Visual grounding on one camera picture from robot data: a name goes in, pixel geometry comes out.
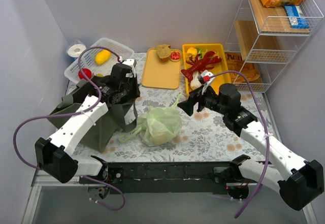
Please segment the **light green plastic bag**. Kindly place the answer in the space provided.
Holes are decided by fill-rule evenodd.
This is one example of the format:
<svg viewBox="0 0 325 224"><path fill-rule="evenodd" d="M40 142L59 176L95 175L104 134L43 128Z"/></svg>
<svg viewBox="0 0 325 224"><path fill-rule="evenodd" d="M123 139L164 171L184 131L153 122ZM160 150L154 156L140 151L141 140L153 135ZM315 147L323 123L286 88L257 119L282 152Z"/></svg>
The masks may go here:
<svg viewBox="0 0 325 224"><path fill-rule="evenodd" d="M181 115L177 109L182 94L179 93L174 104L169 107L148 107L148 111L138 116L137 126L122 135L119 142L124 143L140 136L142 142L155 147L174 139L182 128Z"/></svg>

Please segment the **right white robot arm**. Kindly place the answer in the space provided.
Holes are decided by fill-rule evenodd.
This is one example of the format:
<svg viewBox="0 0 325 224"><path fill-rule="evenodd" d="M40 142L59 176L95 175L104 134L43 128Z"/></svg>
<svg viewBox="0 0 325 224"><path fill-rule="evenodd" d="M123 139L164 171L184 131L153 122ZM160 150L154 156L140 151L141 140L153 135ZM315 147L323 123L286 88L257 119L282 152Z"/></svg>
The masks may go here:
<svg viewBox="0 0 325 224"><path fill-rule="evenodd" d="M298 156L274 136L267 134L261 122L241 105L241 94L233 84L223 84L216 93L211 86L201 86L189 94L178 107L187 115L193 115L194 106L198 111L207 108L223 115L225 126L244 141L262 153L263 165L242 155L231 161L230 172L235 179L247 178L279 193L282 200L293 210L300 211L324 192L323 166L316 160L307 161Z"/></svg>

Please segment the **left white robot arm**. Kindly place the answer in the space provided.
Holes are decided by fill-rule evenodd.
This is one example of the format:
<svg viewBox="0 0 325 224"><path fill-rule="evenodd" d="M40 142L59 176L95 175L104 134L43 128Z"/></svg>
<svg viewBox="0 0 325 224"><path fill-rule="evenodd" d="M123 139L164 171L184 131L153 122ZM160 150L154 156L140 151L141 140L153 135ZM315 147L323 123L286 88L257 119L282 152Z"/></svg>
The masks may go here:
<svg viewBox="0 0 325 224"><path fill-rule="evenodd" d="M97 156L73 159L72 155L81 142L93 142L102 150L117 128L130 132L136 127L136 120L127 124L124 119L140 96L135 66L136 61L129 58L116 63L110 75L93 80L96 88L79 86L84 90L84 101L55 133L35 143L37 165L42 171L61 183L69 182L74 176L107 180L105 160Z"/></svg>

